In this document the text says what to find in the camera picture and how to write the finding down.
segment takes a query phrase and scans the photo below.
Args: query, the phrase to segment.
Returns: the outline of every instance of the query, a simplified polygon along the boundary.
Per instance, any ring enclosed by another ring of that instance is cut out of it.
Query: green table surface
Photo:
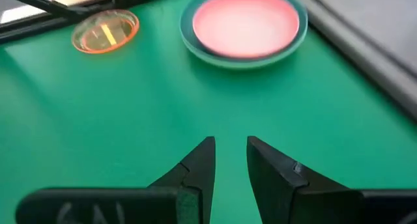
[[[131,8],[125,47],[87,55],[73,26],[0,46],[0,218],[54,186],[143,187],[216,137],[212,222],[261,223],[246,167],[256,135],[351,188],[417,188],[416,125],[316,32],[256,72],[195,58],[179,18],[190,0]]]

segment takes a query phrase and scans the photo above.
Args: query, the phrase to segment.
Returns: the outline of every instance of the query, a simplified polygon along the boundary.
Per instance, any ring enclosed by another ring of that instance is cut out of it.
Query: pink petri dish
[[[206,48],[242,59],[285,48],[299,23],[297,11],[286,0],[207,0],[193,17],[194,33]]]

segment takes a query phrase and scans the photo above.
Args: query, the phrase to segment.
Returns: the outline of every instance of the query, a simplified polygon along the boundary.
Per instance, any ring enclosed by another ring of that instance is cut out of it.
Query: gray edge
[[[314,0],[300,0],[309,23],[417,119],[417,81],[373,49]]]

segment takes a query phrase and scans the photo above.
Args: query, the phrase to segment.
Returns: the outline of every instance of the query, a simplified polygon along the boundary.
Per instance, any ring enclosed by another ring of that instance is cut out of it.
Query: plate
[[[213,52],[260,58],[288,46],[299,19],[287,0],[207,0],[193,17],[194,33]]]
[[[139,20],[127,10],[107,10],[95,14],[76,26],[72,44],[84,53],[113,51],[136,35]]]
[[[224,57],[207,49],[204,45],[202,45],[202,43],[200,43],[194,34],[192,19],[197,9],[205,1],[206,0],[191,0],[191,2],[186,6],[180,18],[180,34],[184,45],[190,50],[190,52],[192,52],[196,57],[199,57],[201,60],[215,66],[232,70],[262,68],[292,54],[292,52],[295,51],[295,49],[302,43],[307,33],[308,23],[306,9],[297,0],[287,0],[298,12],[300,22],[298,32],[294,40],[287,47],[277,53],[260,59],[234,59]]]

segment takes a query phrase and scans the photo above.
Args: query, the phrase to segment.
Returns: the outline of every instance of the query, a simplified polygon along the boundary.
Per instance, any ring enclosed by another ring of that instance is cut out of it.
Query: orange petri dish
[[[76,26],[72,44],[84,53],[101,54],[125,45],[139,31],[139,19],[127,10],[107,10]]]

